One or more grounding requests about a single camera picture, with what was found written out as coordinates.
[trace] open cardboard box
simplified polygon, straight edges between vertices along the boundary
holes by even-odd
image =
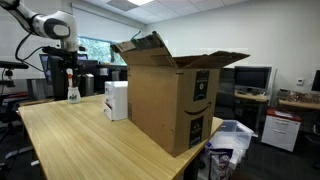
[[[172,57],[156,32],[112,48],[128,65],[129,119],[172,156],[209,137],[219,69],[249,57]]]

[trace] desk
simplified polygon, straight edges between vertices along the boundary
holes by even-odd
[[[303,102],[290,102],[287,100],[279,100],[280,105],[293,106],[298,108],[312,109],[320,111],[320,104],[303,103]]]
[[[110,122],[103,97],[19,108],[47,179],[174,179],[206,143],[173,158],[129,120]]]
[[[257,103],[259,103],[259,109],[257,113],[257,120],[255,124],[255,129],[254,129],[254,137],[259,136],[259,124],[260,120],[262,118],[262,111],[263,111],[263,105],[268,102],[267,96],[262,96],[262,95],[252,95],[252,94],[240,94],[238,92],[234,93],[234,97],[238,99],[246,99],[246,100],[252,100]]]

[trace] robotic arm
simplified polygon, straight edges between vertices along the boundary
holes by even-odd
[[[79,50],[76,21],[72,14],[62,11],[51,15],[37,14],[20,0],[0,0],[0,6],[12,14],[28,33],[60,40],[61,48],[68,52]]]

